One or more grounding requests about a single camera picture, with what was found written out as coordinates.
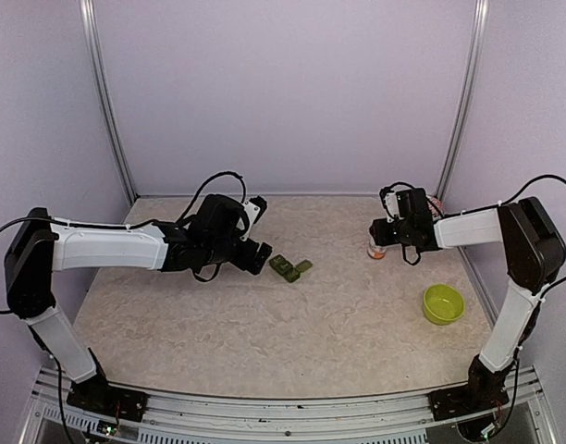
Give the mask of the green weekly pill organizer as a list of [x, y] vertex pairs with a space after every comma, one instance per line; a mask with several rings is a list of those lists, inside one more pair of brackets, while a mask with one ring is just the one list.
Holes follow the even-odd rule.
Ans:
[[310, 270], [314, 265], [309, 260], [302, 260], [296, 265], [288, 261], [284, 256], [278, 254], [269, 260], [270, 267], [288, 283], [297, 281], [302, 273]]

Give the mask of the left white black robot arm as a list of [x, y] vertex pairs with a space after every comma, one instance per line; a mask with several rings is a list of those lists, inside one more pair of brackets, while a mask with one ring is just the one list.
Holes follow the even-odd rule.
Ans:
[[5, 256], [7, 315], [16, 315], [66, 371], [93, 409], [110, 410], [114, 387], [94, 354], [78, 338], [52, 292], [55, 272], [77, 268], [130, 267], [159, 272], [201, 271], [232, 264], [254, 276], [272, 252], [250, 232], [267, 208], [260, 196], [238, 202], [221, 194], [204, 197], [198, 211], [174, 222], [99, 225], [55, 218], [43, 207], [4, 225], [18, 227]]

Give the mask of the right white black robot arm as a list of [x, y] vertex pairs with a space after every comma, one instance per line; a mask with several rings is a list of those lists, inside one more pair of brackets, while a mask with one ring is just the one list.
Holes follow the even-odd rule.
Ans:
[[485, 290], [503, 292], [491, 334], [473, 358], [464, 384], [430, 393], [439, 419], [508, 402], [505, 381], [531, 336], [548, 290], [559, 282], [566, 244], [536, 197], [443, 215], [422, 188], [396, 182], [379, 192], [384, 215], [369, 228], [372, 247], [413, 248], [417, 255], [465, 250]]

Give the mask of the orange grey-capped supplement bottle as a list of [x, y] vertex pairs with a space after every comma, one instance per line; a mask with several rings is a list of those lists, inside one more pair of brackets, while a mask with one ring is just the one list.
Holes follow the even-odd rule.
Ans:
[[370, 258], [381, 260], [386, 256], [387, 248], [385, 246], [377, 245], [374, 239], [370, 239], [367, 245], [367, 254]]

